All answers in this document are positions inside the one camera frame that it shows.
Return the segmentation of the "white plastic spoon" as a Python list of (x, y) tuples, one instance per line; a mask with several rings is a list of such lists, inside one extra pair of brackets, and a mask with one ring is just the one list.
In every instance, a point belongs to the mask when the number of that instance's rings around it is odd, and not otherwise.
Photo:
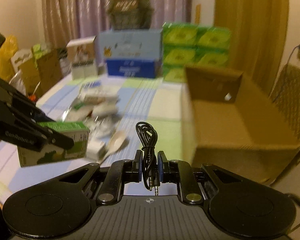
[(127, 135), (124, 131), (116, 131), (108, 143), (106, 153), (100, 159), (100, 164), (102, 164), (109, 156), (118, 152), (125, 144), (126, 139)]

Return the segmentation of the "white parrot ointment box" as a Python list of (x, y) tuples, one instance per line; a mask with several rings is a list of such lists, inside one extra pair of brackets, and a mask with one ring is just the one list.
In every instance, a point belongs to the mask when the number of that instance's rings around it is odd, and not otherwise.
[(86, 157), (94, 161), (100, 161), (106, 153), (106, 144), (100, 140), (91, 140), (87, 145)]

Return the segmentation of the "green white medicine box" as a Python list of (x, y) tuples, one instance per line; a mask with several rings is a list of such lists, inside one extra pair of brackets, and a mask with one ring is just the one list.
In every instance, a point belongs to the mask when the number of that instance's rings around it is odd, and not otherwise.
[(90, 129), (82, 122), (40, 122), (38, 125), (53, 131), (53, 136), (39, 152), (17, 147), (21, 167), (80, 159), (86, 156)]

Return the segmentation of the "silver green leaf pouch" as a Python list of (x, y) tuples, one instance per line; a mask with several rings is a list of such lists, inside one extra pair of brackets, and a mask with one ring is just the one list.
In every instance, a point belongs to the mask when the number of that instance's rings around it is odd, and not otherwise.
[(61, 116), (63, 122), (84, 121), (93, 111), (93, 105), (80, 102), (70, 106)]

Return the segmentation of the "white Mecobalamin tablet box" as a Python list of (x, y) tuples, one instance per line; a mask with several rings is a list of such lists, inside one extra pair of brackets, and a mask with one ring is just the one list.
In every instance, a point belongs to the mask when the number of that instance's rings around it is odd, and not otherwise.
[(80, 100), (87, 105), (99, 105), (103, 102), (117, 103), (119, 97), (116, 93), (106, 90), (88, 90), (79, 94)]

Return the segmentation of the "bagged metal hook rack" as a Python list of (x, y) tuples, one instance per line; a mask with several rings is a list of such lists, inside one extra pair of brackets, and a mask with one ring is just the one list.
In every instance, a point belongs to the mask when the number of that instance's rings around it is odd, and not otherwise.
[(89, 118), (84, 122), (90, 130), (90, 139), (102, 139), (113, 134), (115, 124), (112, 116)]

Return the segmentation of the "white wall plug adapter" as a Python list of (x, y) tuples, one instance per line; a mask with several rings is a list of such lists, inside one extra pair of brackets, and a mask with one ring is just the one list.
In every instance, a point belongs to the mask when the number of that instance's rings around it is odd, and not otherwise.
[(116, 114), (117, 112), (118, 112), (118, 107), (115, 104), (102, 103), (93, 107), (91, 116), (103, 117), (103, 116)]

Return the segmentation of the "blue floss pick box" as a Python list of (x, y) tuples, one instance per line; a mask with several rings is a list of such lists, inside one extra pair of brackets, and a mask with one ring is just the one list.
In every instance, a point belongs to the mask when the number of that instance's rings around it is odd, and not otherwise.
[(84, 93), (87, 91), (99, 89), (101, 87), (101, 85), (102, 85), (101, 81), (98, 81), (98, 80), (83, 83), (79, 89), (79, 93)]

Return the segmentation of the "yellow plastic bag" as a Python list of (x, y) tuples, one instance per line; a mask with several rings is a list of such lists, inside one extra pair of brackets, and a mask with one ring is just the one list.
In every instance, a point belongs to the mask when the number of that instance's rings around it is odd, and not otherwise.
[(11, 58), (19, 50), (17, 37), (9, 35), (0, 48), (0, 78), (9, 82), (15, 75)]

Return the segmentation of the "brown cardboard boxes stack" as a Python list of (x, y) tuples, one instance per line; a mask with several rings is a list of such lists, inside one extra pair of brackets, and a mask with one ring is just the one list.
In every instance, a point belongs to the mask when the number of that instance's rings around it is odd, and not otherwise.
[(17, 51), (11, 63), (15, 75), (9, 84), (32, 101), (37, 101), (63, 78), (57, 50), (43, 50), (40, 44)]

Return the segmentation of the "large open cardboard box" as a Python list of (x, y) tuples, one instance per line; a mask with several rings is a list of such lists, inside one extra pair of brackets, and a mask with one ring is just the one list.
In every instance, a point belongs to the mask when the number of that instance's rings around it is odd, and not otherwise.
[(296, 156), (300, 141), (270, 98), (243, 72), (186, 67), (181, 93), (183, 159), (213, 164), (264, 185)]

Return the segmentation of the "purple curtain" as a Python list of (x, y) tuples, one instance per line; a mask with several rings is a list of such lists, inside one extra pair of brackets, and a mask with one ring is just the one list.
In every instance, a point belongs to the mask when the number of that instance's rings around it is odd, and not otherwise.
[(70, 40), (98, 37), (108, 29), (190, 22), (191, 0), (42, 0), (42, 13), (46, 41), (64, 48)]

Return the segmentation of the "white humidifier product box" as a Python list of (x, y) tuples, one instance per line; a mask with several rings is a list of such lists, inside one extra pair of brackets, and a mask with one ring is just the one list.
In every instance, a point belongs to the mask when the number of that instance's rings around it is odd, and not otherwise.
[(96, 36), (70, 40), (66, 45), (73, 80), (98, 76)]

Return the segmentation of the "dark blue milk carton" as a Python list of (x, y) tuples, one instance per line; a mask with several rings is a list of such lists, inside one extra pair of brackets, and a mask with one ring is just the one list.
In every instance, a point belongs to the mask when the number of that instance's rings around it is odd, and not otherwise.
[(108, 59), (106, 65), (109, 76), (154, 79), (161, 67), (161, 62), (157, 60)]

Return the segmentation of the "light blue milk carton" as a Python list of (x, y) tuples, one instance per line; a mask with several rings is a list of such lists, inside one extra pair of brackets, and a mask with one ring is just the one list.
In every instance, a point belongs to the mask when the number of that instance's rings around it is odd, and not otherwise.
[(161, 59), (161, 29), (103, 31), (98, 47), (104, 59)]

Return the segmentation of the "green tissue pack stack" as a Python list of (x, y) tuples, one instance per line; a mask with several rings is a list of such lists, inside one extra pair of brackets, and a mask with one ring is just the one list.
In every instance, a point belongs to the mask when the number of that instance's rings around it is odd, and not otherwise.
[(162, 76), (167, 82), (184, 82), (185, 67), (226, 67), (231, 31), (189, 23), (162, 26)]

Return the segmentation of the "black food container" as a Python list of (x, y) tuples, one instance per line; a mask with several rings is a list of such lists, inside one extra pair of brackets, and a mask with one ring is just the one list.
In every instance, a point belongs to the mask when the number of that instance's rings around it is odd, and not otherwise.
[(153, 8), (150, 0), (109, 0), (107, 15), (113, 30), (149, 29)]

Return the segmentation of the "quilted beige chair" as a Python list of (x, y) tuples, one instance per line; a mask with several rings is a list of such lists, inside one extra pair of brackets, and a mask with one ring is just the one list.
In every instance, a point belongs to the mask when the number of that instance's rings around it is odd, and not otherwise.
[(300, 68), (286, 64), (270, 96), (300, 141)]

